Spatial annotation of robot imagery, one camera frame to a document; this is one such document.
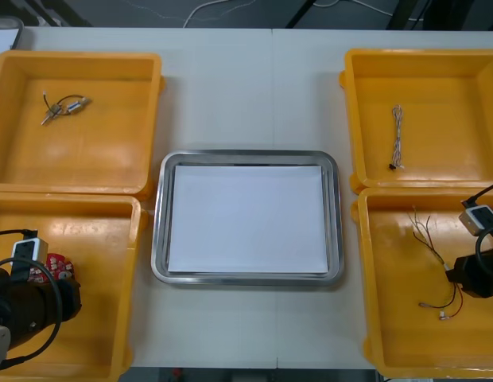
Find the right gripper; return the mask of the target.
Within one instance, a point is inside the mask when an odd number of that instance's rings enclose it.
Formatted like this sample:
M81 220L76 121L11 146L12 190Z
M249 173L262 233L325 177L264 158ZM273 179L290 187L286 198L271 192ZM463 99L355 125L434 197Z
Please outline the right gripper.
M493 254L485 254L483 260L493 271ZM457 258L446 276L449 282L459 284L462 291L473 298L493 297L493 275L479 265L475 255Z

